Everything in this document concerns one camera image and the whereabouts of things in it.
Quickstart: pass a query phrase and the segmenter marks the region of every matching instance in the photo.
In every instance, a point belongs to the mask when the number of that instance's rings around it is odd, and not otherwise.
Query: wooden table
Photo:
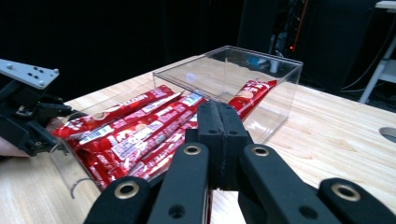
[[[152,80],[135,77],[68,102],[87,108]],[[374,194],[396,213],[396,144],[379,129],[396,128],[396,114],[298,86],[289,119],[266,143],[301,179],[341,177]],[[0,223],[81,223],[99,191],[90,181],[63,182],[50,154],[0,161]],[[213,223],[243,223],[235,192],[216,191]]]

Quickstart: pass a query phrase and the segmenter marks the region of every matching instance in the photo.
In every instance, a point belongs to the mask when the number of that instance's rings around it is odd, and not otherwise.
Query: hand
[[[29,155],[0,137],[0,156],[28,157]]]

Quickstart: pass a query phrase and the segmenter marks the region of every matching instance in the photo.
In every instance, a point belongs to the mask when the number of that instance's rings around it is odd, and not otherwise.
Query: red candy stick
[[[202,98],[196,94],[191,95],[191,96],[199,97],[199,99]],[[130,127],[123,129],[121,131],[118,131],[118,132],[114,132],[114,133],[112,133],[104,138],[101,138],[99,140],[91,141],[89,144],[86,144],[82,148],[87,151],[90,151],[90,152],[104,151],[106,149],[114,147],[115,145],[119,144],[120,142],[124,141],[125,139],[127,139],[131,136],[133,136],[134,138],[143,137],[142,135],[145,135],[147,133],[144,133],[144,132],[140,133],[140,132],[143,131],[144,129],[146,129],[146,127],[148,125],[151,125],[150,126],[151,128],[156,128],[157,126],[159,128],[160,126],[163,126],[161,124],[161,121],[166,122],[166,121],[168,121],[168,119],[170,117],[173,117],[173,116],[179,114],[179,112],[177,112],[177,110],[175,110],[175,107],[177,105],[187,106],[186,104],[182,103],[186,99],[190,99],[190,97],[183,97],[180,100],[170,104],[168,107],[162,109],[161,111],[159,111],[155,114],[150,114],[150,115],[142,118],[139,121],[135,121],[134,124],[130,125]]]
[[[105,189],[110,183],[111,180],[106,178],[106,176],[102,176],[101,174],[105,173],[105,170],[101,167],[100,164],[95,164],[88,167],[93,179],[96,182],[96,185],[101,189]]]
[[[156,169],[164,168],[162,166],[166,165],[166,162],[163,162],[163,160],[169,155],[173,155],[176,149],[184,143],[186,129],[195,129],[197,128],[197,124],[195,115],[157,148],[142,158],[140,162],[134,166],[129,175],[148,179],[150,175],[154,173],[155,167],[157,167]]]
[[[228,105],[235,108],[239,118],[244,120],[275,85],[276,80],[268,82],[250,80]]]
[[[87,135],[78,142],[77,147],[82,147],[83,145],[88,144],[93,140],[108,136],[111,133],[119,133],[120,131],[136,125],[140,119],[147,116],[148,114],[156,113],[159,110],[162,110],[165,106],[168,106],[169,104],[177,100],[180,95],[181,92],[158,100],[156,102],[150,103],[122,119],[117,119],[112,123],[109,123],[106,126],[98,129],[97,131],[91,132],[89,135]]]
[[[187,110],[193,110],[198,107],[200,103],[203,103],[205,99],[195,93],[189,96],[183,97],[179,101],[175,102],[175,108],[172,109],[167,115],[162,116],[158,120],[150,123],[149,126],[142,131],[134,134],[128,139],[123,140],[112,149],[117,154],[118,158],[122,161],[128,158],[131,154],[135,154],[135,150],[142,144],[146,138],[153,136],[156,132],[161,131],[168,124],[172,123],[173,120],[177,119]]]
[[[162,85],[119,105],[114,105],[103,112],[70,120],[63,127],[55,130],[53,134],[61,138],[80,138],[88,131],[109,123],[113,119],[130,114],[148,103],[157,101],[172,94],[174,94],[174,92],[172,92],[171,89]]]
[[[129,155],[127,160],[121,162],[121,165],[126,168],[127,173],[129,173],[131,168],[135,166],[142,157],[144,157],[152,149],[157,147],[164,139],[174,133],[181,125],[183,125],[183,123],[187,122],[193,116],[193,114],[195,114],[195,112],[196,109],[194,109],[193,111],[187,110],[178,119],[174,120],[166,127],[163,127],[163,129],[160,130],[158,133],[141,141],[140,144],[136,144],[135,147],[130,148],[130,150],[132,150],[132,154]]]

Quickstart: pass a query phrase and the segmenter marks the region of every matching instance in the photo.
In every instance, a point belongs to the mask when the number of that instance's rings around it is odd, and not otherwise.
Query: white label
[[[168,96],[168,97],[166,97],[166,98],[164,98],[164,99],[161,99],[161,100],[159,100],[159,101],[156,101],[156,102],[154,102],[154,103],[151,103],[151,104],[149,104],[149,105],[146,105],[145,107],[142,108],[142,110],[143,110],[146,114],[148,114],[149,112],[153,111],[155,108],[158,108],[160,105],[163,105],[163,104],[165,104],[165,103],[168,102],[168,101],[171,101],[172,99],[178,97],[179,95],[180,95],[180,93],[176,93],[176,94],[173,94],[173,95],[171,95],[171,96]]]
[[[114,153],[121,159],[125,160],[129,155],[131,155],[134,150],[140,146],[141,140],[148,137],[151,133],[156,132],[159,130],[163,124],[158,120],[153,121],[150,123],[146,128],[142,129],[140,132],[130,136],[129,138],[123,140],[122,142],[118,143],[116,146],[111,148]]]
[[[98,131],[96,131],[94,133],[90,133],[88,136],[81,139],[78,143],[80,145],[84,145],[84,144],[87,144],[88,142],[91,142],[91,141],[97,139],[97,138],[106,136],[108,133],[112,133],[112,132],[113,132],[113,129],[109,125],[106,125],[105,127],[99,129]]]
[[[186,98],[184,98],[181,103],[183,103],[187,106],[192,106],[192,105],[195,105],[201,99],[202,99],[202,96],[192,93],[192,94],[188,95]]]

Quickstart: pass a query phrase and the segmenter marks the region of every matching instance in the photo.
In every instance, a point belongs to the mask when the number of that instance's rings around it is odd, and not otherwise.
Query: metal bracket
[[[39,90],[44,90],[59,76],[58,69],[42,68],[0,59],[0,73]]]

